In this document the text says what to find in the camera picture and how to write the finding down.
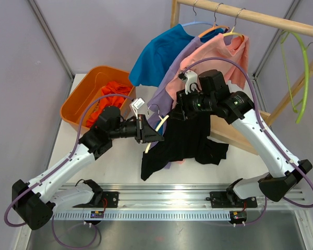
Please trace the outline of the white hanger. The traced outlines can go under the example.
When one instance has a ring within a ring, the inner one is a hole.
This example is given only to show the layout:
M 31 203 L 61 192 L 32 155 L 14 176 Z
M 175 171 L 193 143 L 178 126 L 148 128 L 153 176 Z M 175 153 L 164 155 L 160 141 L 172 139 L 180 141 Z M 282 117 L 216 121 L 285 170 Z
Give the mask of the white hanger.
M 165 116 L 163 117 L 163 116 L 160 114 L 160 108 L 159 108 L 159 106 L 158 106 L 157 104 L 156 104 L 156 106 L 158 107 L 157 116 L 158 116 L 158 118 L 159 118 L 159 120 L 160 120 L 160 122 L 158 123 L 158 125 L 157 125 L 156 128 L 155 128 L 156 132 L 158 132 L 159 129 L 163 126 L 163 124 L 166 122 L 166 120 L 167 120 L 170 116 L 169 116 L 169 115 L 165 115 Z M 146 147 L 146 149 L 145 149 L 145 154 L 148 153 L 148 151 L 149 151 L 151 145 L 152 145 L 152 143 L 148 143 L 148 144 L 147 144 L 147 147 Z

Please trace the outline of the black t shirt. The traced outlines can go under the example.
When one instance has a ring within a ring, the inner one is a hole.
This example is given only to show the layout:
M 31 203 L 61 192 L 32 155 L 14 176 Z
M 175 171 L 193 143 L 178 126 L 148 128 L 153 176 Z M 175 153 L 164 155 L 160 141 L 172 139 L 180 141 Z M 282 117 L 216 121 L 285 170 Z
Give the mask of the black t shirt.
M 199 113 L 185 121 L 168 118 L 164 141 L 143 153 L 141 179 L 147 180 L 153 173 L 175 161 L 193 158 L 203 165 L 218 165 L 226 159 L 228 144 L 210 140 L 210 126 L 208 113 Z

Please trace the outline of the orange t shirt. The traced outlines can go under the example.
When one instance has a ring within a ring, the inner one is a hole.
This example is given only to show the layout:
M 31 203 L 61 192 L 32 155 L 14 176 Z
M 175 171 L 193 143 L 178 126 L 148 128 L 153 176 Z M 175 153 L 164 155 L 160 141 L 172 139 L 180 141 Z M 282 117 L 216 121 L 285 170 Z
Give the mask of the orange t shirt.
M 133 88 L 132 85 L 124 85 L 116 81 L 110 81 L 104 87 L 101 88 L 101 96 L 108 94 L 123 94 L 128 96 L 132 88 Z M 99 100 L 90 109 L 91 113 L 88 115 L 85 126 L 87 128 L 91 128 L 91 126 L 96 122 L 98 116 L 101 114 L 105 107 L 115 106 L 121 108 L 125 100 L 126 99 L 124 97 L 119 96 L 106 97 Z

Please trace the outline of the lime green hanger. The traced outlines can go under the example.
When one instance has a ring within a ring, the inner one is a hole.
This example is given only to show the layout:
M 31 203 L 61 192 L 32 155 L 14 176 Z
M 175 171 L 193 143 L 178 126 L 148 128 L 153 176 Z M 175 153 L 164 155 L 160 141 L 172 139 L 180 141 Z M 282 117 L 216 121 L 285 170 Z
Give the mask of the lime green hanger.
M 302 56 L 303 56 L 303 64 L 304 64 L 304 73 L 295 82 L 293 86 L 291 86 L 290 84 L 290 78 L 289 78 L 289 73 L 288 73 L 288 68 L 287 68 L 287 60 L 286 60 L 285 49 L 284 49 L 284 43 L 289 34 L 293 35 L 294 38 L 297 40 L 300 46 Z M 288 102 L 291 102 L 292 111 L 298 114 L 295 123 L 299 124 L 306 110 L 308 94 L 309 94 L 309 81 L 310 81 L 311 76 L 313 75 L 313 61 L 309 63 L 308 55 L 307 55 L 307 50 L 309 49 L 310 44 L 313 44 L 313 42 L 310 42 L 307 46 L 305 46 L 300 36 L 297 33 L 294 33 L 291 31 L 282 31 L 280 35 L 281 35 L 280 47 L 281 47 L 281 53 L 282 53 L 285 75 L 286 75 L 286 82 L 288 85 L 288 92 L 289 92 L 288 100 L 284 100 L 284 102 L 281 105 L 282 107 L 284 107 Z M 297 94 L 300 89 L 303 89 L 303 98 L 297 104 L 295 104 L 293 100 L 293 96 Z

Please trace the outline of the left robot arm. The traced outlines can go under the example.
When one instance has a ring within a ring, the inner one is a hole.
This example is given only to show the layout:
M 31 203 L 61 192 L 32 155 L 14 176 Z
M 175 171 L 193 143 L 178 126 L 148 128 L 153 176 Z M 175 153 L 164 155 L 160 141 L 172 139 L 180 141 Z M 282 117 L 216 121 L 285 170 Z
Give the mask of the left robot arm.
M 119 138 L 134 138 L 137 143 L 163 141 L 143 114 L 125 120 L 118 107 L 103 109 L 96 122 L 75 144 L 74 148 L 53 167 L 28 182 L 12 185 L 11 207 L 31 230 L 43 227 L 55 212 L 67 207 L 88 204 L 97 207 L 102 202 L 102 188 L 87 180 L 75 188 L 59 188 L 82 168 L 92 164 L 112 147 Z

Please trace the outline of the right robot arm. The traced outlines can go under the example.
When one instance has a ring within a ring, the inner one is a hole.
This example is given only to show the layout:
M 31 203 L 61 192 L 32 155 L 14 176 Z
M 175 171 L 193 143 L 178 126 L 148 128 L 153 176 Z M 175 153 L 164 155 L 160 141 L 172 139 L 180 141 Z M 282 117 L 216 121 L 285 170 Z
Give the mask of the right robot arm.
M 200 113 L 224 119 L 247 139 L 268 169 L 261 176 L 233 182 L 226 190 L 231 206 L 258 195 L 279 202 L 312 169 L 309 160 L 299 160 L 275 137 L 246 93 L 230 92 L 222 72 L 188 70 L 176 79 L 182 83 L 176 92 L 177 119 L 192 119 Z

